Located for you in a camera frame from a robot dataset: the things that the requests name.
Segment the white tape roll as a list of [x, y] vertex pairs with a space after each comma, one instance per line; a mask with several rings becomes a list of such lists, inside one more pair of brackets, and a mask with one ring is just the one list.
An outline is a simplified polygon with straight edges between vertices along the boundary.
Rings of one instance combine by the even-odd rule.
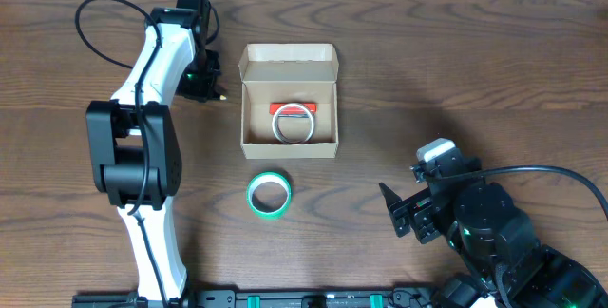
[[315, 117], [309, 111], [305, 117], [279, 117], [277, 112], [272, 117], [272, 131], [275, 137], [284, 144], [305, 144], [314, 135]]

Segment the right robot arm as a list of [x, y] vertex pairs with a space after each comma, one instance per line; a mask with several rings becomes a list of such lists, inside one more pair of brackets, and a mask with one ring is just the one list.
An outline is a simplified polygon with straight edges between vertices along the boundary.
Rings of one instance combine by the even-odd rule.
[[434, 307], [607, 308], [607, 292], [583, 265], [541, 243], [529, 216], [490, 175], [547, 172], [585, 185], [602, 206], [602, 193], [588, 179], [561, 167], [515, 165], [483, 169], [459, 151], [411, 168], [426, 189], [402, 199], [381, 183], [395, 233], [422, 243], [445, 237], [468, 272], [450, 278], [430, 297]]

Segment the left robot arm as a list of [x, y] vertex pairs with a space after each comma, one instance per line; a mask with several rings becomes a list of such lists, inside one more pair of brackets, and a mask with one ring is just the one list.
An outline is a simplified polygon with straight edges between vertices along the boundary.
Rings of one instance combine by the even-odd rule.
[[121, 217], [138, 270], [133, 307], [183, 307], [193, 296], [173, 218], [182, 161], [171, 105], [205, 103], [216, 88], [219, 56], [207, 49], [216, 9], [206, 0], [155, 8], [144, 17], [144, 45], [123, 85], [85, 113], [94, 184]]

